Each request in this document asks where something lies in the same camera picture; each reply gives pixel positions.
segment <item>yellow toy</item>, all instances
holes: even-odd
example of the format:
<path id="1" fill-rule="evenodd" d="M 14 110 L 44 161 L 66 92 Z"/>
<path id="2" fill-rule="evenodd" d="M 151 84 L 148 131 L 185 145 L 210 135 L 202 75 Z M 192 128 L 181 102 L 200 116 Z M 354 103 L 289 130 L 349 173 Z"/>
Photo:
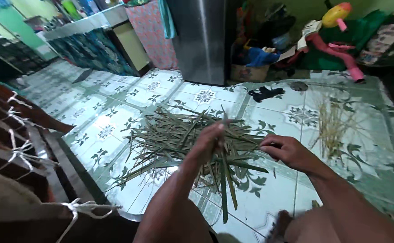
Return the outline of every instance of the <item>yellow toy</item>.
<path id="1" fill-rule="evenodd" d="M 321 22 L 326 28 L 333 28 L 339 26 L 341 31 L 347 29 L 347 25 L 344 23 L 344 19 L 349 15 L 351 11 L 350 3 L 340 3 L 335 7 L 331 8 L 321 19 Z"/>

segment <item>pile of palm leaves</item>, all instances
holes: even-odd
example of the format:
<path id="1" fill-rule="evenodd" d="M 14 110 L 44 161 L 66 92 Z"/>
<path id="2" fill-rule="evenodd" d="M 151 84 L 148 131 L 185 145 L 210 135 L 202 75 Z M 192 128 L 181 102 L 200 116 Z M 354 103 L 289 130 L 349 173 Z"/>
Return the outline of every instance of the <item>pile of palm leaves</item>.
<path id="1" fill-rule="evenodd" d="M 136 147 L 141 147 L 143 150 L 139 156 L 133 158 L 136 163 L 129 170 L 130 172 L 122 178 L 123 182 L 118 185 L 126 183 L 150 169 L 179 165 L 193 147 L 201 130 L 221 120 L 208 115 L 206 110 L 197 113 L 183 107 L 178 108 L 194 113 L 194 115 L 172 114 L 159 107 L 156 110 L 156 115 L 145 116 L 146 126 L 144 128 L 134 128 L 131 135 L 125 137 L 130 141 L 137 142 Z M 235 174 L 244 171 L 239 168 L 245 168 L 245 171 L 253 169 L 268 173 L 266 169 L 246 163 L 246 160 L 253 158 L 250 152 L 258 148 L 264 137 L 248 134 L 251 127 L 244 125 L 243 122 L 243 120 L 233 120 L 227 126 L 224 147 L 213 156 L 211 161 L 200 168 L 195 179 L 195 185 L 201 182 L 205 186 L 214 187 L 217 192 L 221 193 L 224 223 L 228 219 L 227 184 L 230 188 L 233 205 L 237 210 L 234 184 L 239 185 L 239 181 Z"/>

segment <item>pink cloth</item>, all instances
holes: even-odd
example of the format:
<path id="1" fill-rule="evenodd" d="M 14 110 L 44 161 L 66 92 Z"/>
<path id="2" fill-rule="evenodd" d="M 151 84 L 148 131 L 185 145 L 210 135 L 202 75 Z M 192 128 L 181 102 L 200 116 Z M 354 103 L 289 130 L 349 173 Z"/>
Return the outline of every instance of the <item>pink cloth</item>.
<path id="1" fill-rule="evenodd" d="M 164 38 L 157 1 L 126 8 L 128 18 L 152 63 L 160 69 L 178 69 L 173 42 Z"/>

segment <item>counter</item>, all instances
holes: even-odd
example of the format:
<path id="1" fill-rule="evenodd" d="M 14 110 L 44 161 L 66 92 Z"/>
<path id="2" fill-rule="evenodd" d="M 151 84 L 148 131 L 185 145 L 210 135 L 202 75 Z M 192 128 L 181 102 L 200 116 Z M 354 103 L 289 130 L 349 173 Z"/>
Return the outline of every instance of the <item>counter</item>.
<path id="1" fill-rule="evenodd" d="M 116 5 L 43 34 L 46 41 L 54 41 L 74 34 L 88 33 L 100 28 L 104 29 L 104 33 L 129 64 L 135 76 L 141 77 L 150 70 L 148 65 L 150 62 L 149 57 L 135 34 L 123 5 Z M 85 45 L 86 43 L 74 43 L 74 45 L 81 44 Z M 98 61 L 103 63 L 102 57 L 98 58 Z"/>
<path id="2" fill-rule="evenodd" d="M 111 29 L 126 21 L 128 21 L 128 16 L 127 12 L 125 12 L 125 7 L 123 5 L 116 5 L 89 17 L 45 32 L 44 37 L 49 41 L 56 38 L 70 36 L 72 34 L 87 33 L 98 28 Z"/>

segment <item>refrigerator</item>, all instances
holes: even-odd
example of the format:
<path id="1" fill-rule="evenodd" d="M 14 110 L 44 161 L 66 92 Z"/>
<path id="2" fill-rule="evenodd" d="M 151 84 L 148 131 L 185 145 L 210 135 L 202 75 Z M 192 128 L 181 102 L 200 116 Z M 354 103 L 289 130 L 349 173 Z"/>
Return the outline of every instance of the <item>refrigerator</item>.
<path id="1" fill-rule="evenodd" d="M 183 80 L 225 85 L 236 39 L 236 9 L 243 1 L 166 1 L 178 33 L 172 41 Z"/>

